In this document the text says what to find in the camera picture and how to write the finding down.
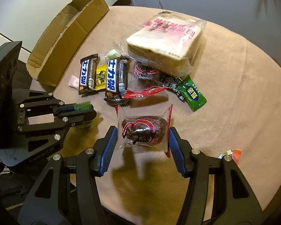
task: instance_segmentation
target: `round table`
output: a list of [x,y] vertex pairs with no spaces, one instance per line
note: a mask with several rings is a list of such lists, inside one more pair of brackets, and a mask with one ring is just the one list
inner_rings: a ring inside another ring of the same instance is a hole
[[[60,154],[77,155],[102,138],[110,125],[117,126],[104,92],[82,97],[68,86],[71,75],[79,77],[80,59],[114,48],[159,11],[110,7],[77,50],[54,96],[66,104],[91,101],[98,115],[90,129],[70,129]],[[162,92],[133,99],[126,114],[162,115],[173,104],[171,126],[193,148],[213,157],[241,150],[239,167],[264,209],[281,184],[281,68],[242,36],[211,22],[192,65],[190,76],[207,99],[201,109],[192,112],[175,94]],[[33,81],[31,89],[47,88]],[[162,150],[139,146],[115,151],[108,171],[96,181],[102,204],[136,224],[176,224],[188,185]]]

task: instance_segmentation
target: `white and blue label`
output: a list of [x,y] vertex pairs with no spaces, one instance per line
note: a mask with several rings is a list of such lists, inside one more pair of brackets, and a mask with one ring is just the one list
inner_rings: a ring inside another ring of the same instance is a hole
[[82,62],[81,73],[80,73],[80,85],[86,86],[86,77],[87,77],[87,66],[90,60],[85,60]]
[[113,59],[107,63],[107,83],[106,89],[110,92],[117,92],[117,81],[116,81],[116,68],[117,68],[117,60]]

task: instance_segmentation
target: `cardboard box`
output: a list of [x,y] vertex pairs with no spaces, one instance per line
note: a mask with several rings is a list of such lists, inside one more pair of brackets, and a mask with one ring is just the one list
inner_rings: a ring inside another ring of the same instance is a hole
[[80,44],[109,11],[104,0],[73,0],[43,32],[28,61],[31,77],[57,86]]

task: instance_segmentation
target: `metal bolt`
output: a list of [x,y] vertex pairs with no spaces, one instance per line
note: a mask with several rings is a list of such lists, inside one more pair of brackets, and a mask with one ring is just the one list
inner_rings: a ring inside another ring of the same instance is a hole
[[225,159],[227,162],[229,162],[229,161],[232,160],[231,156],[228,156],[228,155],[224,156],[224,159]]
[[192,149],[191,152],[192,152],[192,154],[194,154],[194,155],[200,154],[200,150],[199,150],[199,149]]
[[94,153],[94,149],[93,148],[88,148],[85,150],[85,153],[90,155],[90,154],[93,154]]
[[54,139],[60,140],[60,139],[61,139],[61,136],[60,136],[59,134],[54,134]]
[[56,154],[56,155],[53,156],[53,160],[54,160],[54,161],[57,161],[57,160],[59,160],[60,158],[61,158],[61,155],[59,155],[59,154]]

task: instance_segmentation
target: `green candy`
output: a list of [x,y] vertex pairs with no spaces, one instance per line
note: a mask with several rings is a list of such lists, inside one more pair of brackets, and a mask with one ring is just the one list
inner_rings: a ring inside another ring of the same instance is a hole
[[177,84],[177,90],[184,96],[193,112],[202,107],[206,102],[206,98],[201,94],[195,86],[190,76],[187,76],[182,82]]

